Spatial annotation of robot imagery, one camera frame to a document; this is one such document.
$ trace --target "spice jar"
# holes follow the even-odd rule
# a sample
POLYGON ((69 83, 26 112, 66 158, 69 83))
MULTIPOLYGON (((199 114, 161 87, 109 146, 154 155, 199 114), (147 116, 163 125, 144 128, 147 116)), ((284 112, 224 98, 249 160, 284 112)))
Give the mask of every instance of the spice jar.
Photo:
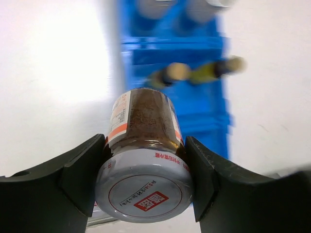
POLYGON ((106 162, 98 174, 98 206, 123 221, 150 223, 182 213, 192 200, 172 102, 164 94, 134 89, 114 104, 106 139, 106 162))

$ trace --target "ground spice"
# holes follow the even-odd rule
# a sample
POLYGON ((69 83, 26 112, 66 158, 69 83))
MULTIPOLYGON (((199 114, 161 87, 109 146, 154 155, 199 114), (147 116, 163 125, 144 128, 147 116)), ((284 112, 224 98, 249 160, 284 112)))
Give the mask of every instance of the ground spice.
POLYGON ((172 152, 187 162, 172 102, 163 93, 147 88, 131 90, 129 101, 126 132, 115 138, 110 132, 107 159, 126 150, 145 148, 172 152))

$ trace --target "jar lid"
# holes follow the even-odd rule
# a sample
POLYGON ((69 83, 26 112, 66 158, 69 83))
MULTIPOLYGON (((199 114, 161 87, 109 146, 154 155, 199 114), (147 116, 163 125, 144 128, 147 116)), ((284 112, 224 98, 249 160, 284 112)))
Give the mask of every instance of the jar lid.
POLYGON ((176 155, 136 149, 106 161, 97 177, 98 206, 117 219, 151 223, 182 213, 191 203, 192 179, 176 155))

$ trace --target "blue plastic rack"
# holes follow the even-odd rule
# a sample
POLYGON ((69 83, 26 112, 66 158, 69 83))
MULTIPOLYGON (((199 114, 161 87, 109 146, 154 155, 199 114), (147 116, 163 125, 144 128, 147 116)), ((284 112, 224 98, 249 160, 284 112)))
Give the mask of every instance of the blue plastic rack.
MULTIPOLYGON (((219 60, 225 38, 217 31, 219 19, 196 29, 190 36, 174 34, 172 24, 184 9, 181 0, 155 26, 150 36, 136 35, 132 27, 136 17, 134 0, 120 0, 121 53, 125 67, 126 88, 144 87, 147 76, 172 62, 191 68, 219 60)), ((191 85, 179 82, 162 91, 173 102, 181 133, 194 136, 215 153, 228 158, 227 133, 230 116, 226 110, 223 81, 191 85)))

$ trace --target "cork stopper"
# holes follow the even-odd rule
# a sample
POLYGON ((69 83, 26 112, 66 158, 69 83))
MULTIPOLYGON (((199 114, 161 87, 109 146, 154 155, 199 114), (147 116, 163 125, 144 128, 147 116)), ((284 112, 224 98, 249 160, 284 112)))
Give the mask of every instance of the cork stopper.
POLYGON ((166 68, 166 74, 172 80, 186 80, 190 75, 190 67, 184 63, 174 62, 166 68))
POLYGON ((231 72, 242 72, 246 68, 246 62, 241 57, 232 56, 228 61, 226 61, 226 67, 231 72))

